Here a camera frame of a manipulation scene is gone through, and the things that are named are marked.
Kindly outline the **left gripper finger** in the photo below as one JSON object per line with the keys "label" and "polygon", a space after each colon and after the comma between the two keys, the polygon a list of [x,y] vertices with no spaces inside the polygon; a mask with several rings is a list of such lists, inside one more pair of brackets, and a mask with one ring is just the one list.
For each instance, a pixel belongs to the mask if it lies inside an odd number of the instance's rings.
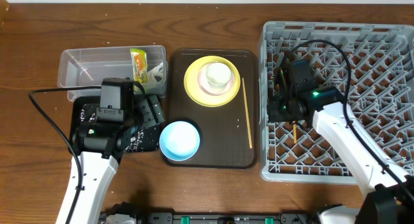
{"label": "left gripper finger", "polygon": [[143,99],[138,105],[138,108],[143,116],[142,129],[148,129],[156,125],[156,120],[154,117],[155,110],[153,107],[152,100],[153,97],[148,96],[145,99]]}
{"label": "left gripper finger", "polygon": [[161,124],[165,121],[164,113],[161,108],[160,102],[158,100],[157,95],[150,95],[148,97],[150,108],[153,113],[153,117],[157,124]]}

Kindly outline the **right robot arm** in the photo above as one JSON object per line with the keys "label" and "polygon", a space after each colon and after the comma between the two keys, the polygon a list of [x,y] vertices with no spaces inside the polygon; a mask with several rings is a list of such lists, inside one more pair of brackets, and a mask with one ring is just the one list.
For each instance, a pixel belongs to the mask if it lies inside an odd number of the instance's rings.
{"label": "right robot arm", "polygon": [[287,93],[268,100],[272,122],[304,120],[335,150],[355,178],[360,208],[334,205],[316,213],[316,223],[412,223],[413,176],[393,162],[353,115],[333,87]]}

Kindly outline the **yellow snack wrapper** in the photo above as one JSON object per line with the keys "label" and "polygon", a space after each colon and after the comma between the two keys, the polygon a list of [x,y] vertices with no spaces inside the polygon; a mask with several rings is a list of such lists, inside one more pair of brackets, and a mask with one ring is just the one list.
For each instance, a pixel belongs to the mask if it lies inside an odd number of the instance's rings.
{"label": "yellow snack wrapper", "polygon": [[140,83],[147,82],[147,54],[142,49],[130,49],[133,63],[133,77]]}

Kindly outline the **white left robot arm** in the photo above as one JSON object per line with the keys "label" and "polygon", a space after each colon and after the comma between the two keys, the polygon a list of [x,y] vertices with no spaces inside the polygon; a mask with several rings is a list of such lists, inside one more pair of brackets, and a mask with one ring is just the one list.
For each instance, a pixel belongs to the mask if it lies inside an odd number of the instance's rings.
{"label": "white left robot arm", "polygon": [[122,151],[97,143],[103,150],[82,150],[72,158],[71,178],[56,220],[57,223],[97,223],[107,189],[116,174]]}

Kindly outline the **light blue bowl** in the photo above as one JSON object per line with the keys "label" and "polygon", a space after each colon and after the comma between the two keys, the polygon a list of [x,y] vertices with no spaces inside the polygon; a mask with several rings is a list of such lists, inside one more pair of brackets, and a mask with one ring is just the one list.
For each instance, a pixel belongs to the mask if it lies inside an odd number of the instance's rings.
{"label": "light blue bowl", "polygon": [[161,132],[159,145],[162,154],[172,161],[185,161],[195,155],[201,143],[197,128],[185,121],[168,124]]}

